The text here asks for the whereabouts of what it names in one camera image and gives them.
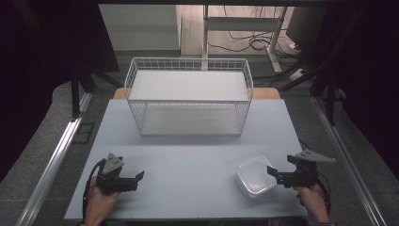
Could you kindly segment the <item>aluminium rail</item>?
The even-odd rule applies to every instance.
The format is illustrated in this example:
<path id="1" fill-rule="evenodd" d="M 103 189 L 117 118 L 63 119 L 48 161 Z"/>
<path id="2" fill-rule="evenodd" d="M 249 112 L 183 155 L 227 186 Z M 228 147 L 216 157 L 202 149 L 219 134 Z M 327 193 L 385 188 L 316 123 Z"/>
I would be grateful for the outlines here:
<path id="1" fill-rule="evenodd" d="M 322 123 L 324 124 L 327 134 L 332 140 L 334 148 L 339 156 L 342 165 L 348 175 L 349 180 L 351 181 L 353 187 L 356 190 L 356 193 L 359 196 L 360 202 L 363 205 L 367 216 L 374 226 L 387 226 L 387 223 L 383 216 L 381 215 L 380 209 L 375 202 L 375 199 L 368 189 L 367 185 L 364 183 L 362 177 L 359 174 L 359 171 L 352 160 L 349 151 L 343 143 L 343 140 L 338 133 L 335 126 L 333 126 L 327 116 L 326 109 L 323 105 L 323 101 L 317 97 L 311 97 L 312 104 L 314 105 Z"/>
<path id="2" fill-rule="evenodd" d="M 32 226 L 44 201 L 50 191 L 50 188 L 57 176 L 61 167 L 63 159 L 65 158 L 69 147 L 72 144 L 72 139 L 76 134 L 82 118 L 88 108 L 88 104 L 92 98 L 90 93 L 84 93 L 82 99 L 78 102 L 78 114 L 75 118 L 70 120 L 64 130 L 61 139 L 56 145 L 56 148 L 47 163 L 34 191 L 32 192 L 23 212 L 17 220 L 16 226 Z"/>

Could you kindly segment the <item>dark grey box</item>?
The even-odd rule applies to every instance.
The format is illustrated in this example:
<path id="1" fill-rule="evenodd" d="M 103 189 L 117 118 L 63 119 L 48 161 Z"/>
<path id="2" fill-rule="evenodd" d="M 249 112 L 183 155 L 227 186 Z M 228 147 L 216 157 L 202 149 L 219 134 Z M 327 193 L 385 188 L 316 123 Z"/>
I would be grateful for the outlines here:
<path id="1" fill-rule="evenodd" d="M 295 7 L 286 35 L 302 51 L 314 49 L 326 14 L 325 8 Z"/>

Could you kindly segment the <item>clear square plastic container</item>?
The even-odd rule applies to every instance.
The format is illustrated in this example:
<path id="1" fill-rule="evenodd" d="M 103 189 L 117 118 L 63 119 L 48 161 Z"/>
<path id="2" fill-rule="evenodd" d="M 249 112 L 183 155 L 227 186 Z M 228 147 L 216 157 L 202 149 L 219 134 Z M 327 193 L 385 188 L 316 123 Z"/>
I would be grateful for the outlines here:
<path id="1" fill-rule="evenodd" d="M 259 200 L 277 186 L 276 179 L 269 175 L 269 161 L 258 156 L 239 165 L 235 170 L 235 181 L 245 197 Z"/>

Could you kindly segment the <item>black square floor frame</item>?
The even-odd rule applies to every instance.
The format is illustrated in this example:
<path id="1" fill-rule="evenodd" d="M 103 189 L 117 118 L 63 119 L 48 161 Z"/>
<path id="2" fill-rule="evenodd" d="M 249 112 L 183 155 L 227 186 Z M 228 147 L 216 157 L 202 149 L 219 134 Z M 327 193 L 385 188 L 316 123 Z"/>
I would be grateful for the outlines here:
<path id="1" fill-rule="evenodd" d="M 90 137 L 94 130 L 94 123 L 81 123 L 76 131 L 72 143 L 73 144 L 88 144 Z"/>

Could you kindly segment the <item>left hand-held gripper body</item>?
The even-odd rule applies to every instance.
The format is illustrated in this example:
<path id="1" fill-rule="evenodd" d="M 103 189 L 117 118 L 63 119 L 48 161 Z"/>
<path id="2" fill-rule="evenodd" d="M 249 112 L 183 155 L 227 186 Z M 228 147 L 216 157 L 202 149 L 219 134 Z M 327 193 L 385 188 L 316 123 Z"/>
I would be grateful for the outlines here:
<path id="1" fill-rule="evenodd" d="M 110 195 L 115 192 L 136 191 L 138 176 L 135 178 L 121 178 L 120 172 L 123 165 L 122 157 L 117 157 L 112 153 L 109 153 L 107 158 L 100 161 L 96 186 L 104 194 Z"/>

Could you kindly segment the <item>person's left hand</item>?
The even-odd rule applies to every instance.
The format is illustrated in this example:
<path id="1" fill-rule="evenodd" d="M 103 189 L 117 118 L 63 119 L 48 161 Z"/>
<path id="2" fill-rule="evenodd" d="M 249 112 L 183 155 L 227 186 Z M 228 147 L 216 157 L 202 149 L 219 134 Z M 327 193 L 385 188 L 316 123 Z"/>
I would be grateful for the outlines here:
<path id="1" fill-rule="evenodd" d="M 106 218 L 114 210 L 120 196 L 119 192 L 105 195 L 101 189 L 96 186 L 96 182 L 97 177 L 92 177 L 88 192 L 86 215 L 83 221 L 85 226 L 103 226 Z"/>

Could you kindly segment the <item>white power strip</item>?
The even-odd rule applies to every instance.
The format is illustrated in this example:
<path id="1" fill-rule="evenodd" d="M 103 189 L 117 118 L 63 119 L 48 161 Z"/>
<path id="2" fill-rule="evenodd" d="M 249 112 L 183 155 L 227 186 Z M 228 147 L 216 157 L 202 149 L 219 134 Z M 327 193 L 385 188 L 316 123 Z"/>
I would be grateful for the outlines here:
<path id="1" fill-rule="evenodd" d="M 294 72 L 289 79 L 291 81 L 295 81 L 296 79 L 298 79 L 299 77 L 301 77 L 306 71 L 304 69 L 298 69 L 296 72 Z"/>

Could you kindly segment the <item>dark curtain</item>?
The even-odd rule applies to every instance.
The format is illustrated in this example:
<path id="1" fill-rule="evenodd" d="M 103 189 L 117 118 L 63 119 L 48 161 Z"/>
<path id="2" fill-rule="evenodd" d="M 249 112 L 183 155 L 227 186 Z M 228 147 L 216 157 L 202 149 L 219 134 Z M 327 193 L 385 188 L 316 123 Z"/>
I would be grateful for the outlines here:
<path id="1" fill-rule="evenodd" d="M 337 57 L 343 108 L 399 179 L 399 0 L 367 0 Z"/>
<path id="2" fill-rule="evenodd" d="M 117 72 L 98 4 L 0 0 L 0 182 L 76 71 Z"/>

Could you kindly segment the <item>wooden table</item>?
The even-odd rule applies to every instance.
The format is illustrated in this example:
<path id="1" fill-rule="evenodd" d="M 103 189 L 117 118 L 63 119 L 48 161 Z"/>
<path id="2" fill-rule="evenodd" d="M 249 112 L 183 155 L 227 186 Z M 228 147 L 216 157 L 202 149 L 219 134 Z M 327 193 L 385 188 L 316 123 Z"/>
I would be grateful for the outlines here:
<path id="1" fill-rule="evenodd" d="M 117 89 L 114 93 L 114 99 L 124 99 L 125 93 L 124 88 Z M 267 99 L 279 99 L 279 92 L 274 88 L 254 88 L 253 89 L 253 100 L 267 100 Z"/>

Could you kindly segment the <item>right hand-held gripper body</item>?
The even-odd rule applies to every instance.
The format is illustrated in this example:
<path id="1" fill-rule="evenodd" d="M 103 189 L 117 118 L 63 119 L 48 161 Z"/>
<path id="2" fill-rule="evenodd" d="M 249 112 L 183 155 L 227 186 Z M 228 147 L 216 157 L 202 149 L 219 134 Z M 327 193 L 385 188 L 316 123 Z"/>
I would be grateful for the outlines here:
<path id="1" fill-rule="evenodd" d="M 336 162 L 334 158 L 310 150 L 305 150 L 295 155 L 288 155 L 287 161 L 295 166 L 295 171 L 276 171 L 277 184 L 284 187 L 312 187 L 318 181 L 317 163 Z"/>

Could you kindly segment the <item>person's right hand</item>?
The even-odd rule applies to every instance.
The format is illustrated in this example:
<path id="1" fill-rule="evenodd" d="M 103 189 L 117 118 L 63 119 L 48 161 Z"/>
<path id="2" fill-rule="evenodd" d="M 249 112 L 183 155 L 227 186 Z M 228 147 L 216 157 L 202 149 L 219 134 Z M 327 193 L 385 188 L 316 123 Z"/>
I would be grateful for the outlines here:
<path id="1" fill-rule="evenodd" d="M 330 223 L 327 206 L 322 189 L 319 185 L 313 187 L 295 186 L 297 197 L 305 206 L 311 223 Z"/>

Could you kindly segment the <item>white desk frame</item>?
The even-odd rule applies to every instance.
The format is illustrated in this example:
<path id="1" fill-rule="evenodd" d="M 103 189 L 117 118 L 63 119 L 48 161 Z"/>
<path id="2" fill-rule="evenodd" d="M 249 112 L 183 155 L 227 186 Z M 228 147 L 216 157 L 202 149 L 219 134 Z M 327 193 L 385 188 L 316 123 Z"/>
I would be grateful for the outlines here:
<path id="1" fill-rule="evenodd" d="M 276 46 L 279 34 L 284 23 L 287 7 L 283 7 L 279 17 L 275 18 L 249 18 L 249 17 L 210 17 L 209 7 L 203 6 L 203 43 L 201 57 L 208 57 L 208 32 L 209 31 L 262 31 L 272 32 L 271 41 L 266 47 L 266 52 L 275 73 L 282 73 L 279 60 L 276 56 Z"/>

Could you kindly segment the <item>white cabinet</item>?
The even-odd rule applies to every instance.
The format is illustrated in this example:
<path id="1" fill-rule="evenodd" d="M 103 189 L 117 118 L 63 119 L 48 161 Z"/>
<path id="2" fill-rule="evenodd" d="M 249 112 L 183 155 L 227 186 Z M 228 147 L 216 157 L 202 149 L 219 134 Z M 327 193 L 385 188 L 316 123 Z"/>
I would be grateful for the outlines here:
<path id="1" fill-rule="evenodd" d="M 99 5 L 113 49 L 118 52 L 181 51 L 178 5 Z"/>

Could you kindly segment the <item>black metal stand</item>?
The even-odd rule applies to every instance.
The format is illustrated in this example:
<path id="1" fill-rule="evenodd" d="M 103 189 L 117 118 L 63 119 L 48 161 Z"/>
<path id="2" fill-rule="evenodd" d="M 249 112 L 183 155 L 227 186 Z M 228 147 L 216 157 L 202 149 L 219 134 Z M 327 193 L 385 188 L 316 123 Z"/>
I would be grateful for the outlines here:
<path id="1" fill-rule="evenodd" d="M 320 96 L 323 90 L 327 91 L 327 108 L 325 110 L 325 115 L 327 116 L 327 121 L 332 126 L 335 125 L 333 109 L 337 83 L 337 76 L 334 74 L 332 68 L 336 63 L 337 57 L 342 51 L 345 42 L 359 21 L 360 15 L 361 12 L 359 10 L 354 10 L 344 17 L 343 25 L 337 31 L 335 31 L 331 37 L 336 41 L 330 48 L 330 51 L 327 53 L 327 56 L 322 63 L 320 63 L 317 67 L 310 69 L 296 80 L 281 87 L 277 87 L 278 91 L 286 91 L 304 83 L 305 81 L 310 80 L 311 78 L 316 77 L 316 80 L 313 82 L 310 88 L 310 95 Z"/>
<path id="2" fill-rule="evenodd" d="M 82 112 L 80 105 L 79 86 L 82 86 L 86 93 L 92 93 L 96 89 L 95 82 L 91 77 L 93 74 L 116 88 L 122 87 L 121 82 L 93 66 L 75 65 L 71 72 L 72 121 L 76 121 Z"/>

